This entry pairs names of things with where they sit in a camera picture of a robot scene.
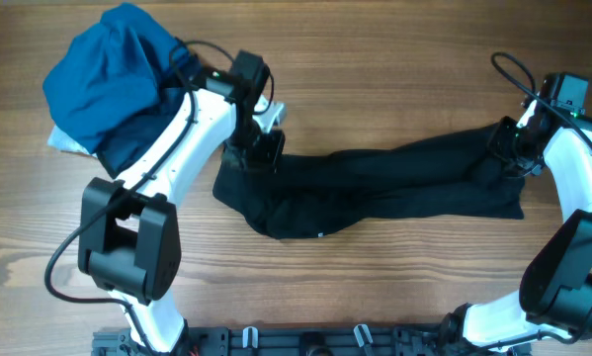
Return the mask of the black polo shirt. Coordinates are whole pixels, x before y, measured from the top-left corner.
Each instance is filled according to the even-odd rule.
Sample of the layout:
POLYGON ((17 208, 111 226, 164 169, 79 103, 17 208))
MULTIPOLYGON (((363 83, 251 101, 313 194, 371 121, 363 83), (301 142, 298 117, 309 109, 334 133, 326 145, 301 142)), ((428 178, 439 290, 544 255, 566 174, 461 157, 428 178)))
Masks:
POLYGON ((509 178, 486 144, 492 127, 434 136, 394 149, 283 155, 274 172, 223 163, 213 196, 256 232, 317 238, 367 218, 440 215, 520 220, 525 181, 509 178))

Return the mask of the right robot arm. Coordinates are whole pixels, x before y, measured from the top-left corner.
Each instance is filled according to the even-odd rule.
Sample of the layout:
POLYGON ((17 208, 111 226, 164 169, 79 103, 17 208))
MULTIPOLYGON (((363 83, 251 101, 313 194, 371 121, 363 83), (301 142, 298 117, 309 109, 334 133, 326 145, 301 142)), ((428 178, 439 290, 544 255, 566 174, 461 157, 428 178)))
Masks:
POLYGON ((443 319, 428 349, 440 355, 493 355, 551 338, 592 338, 592 119, 586 78, 550 73, 528 93, 519 121, 505 118, 490 149, 517 167, 550 170, 563 224, 525 271, 518 291, 464 305, 443 319))

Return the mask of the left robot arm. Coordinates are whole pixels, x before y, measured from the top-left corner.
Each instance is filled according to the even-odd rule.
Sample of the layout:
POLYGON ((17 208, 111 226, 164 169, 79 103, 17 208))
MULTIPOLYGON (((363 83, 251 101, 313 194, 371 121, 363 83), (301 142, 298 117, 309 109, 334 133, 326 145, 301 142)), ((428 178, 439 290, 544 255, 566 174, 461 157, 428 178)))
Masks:
POLYGON ((82 198, 78 268, 121 306, 127 329, 94 335, 95 355, 193 355, 170 289, 181 262, 177 208, 214 151, 243 172, 272 171, 285 136, 282 104, 262 96, 273 81, 257 54, 240 51, 227 71, 182 77, 179 111, 116 181, 95 178, 82 198))

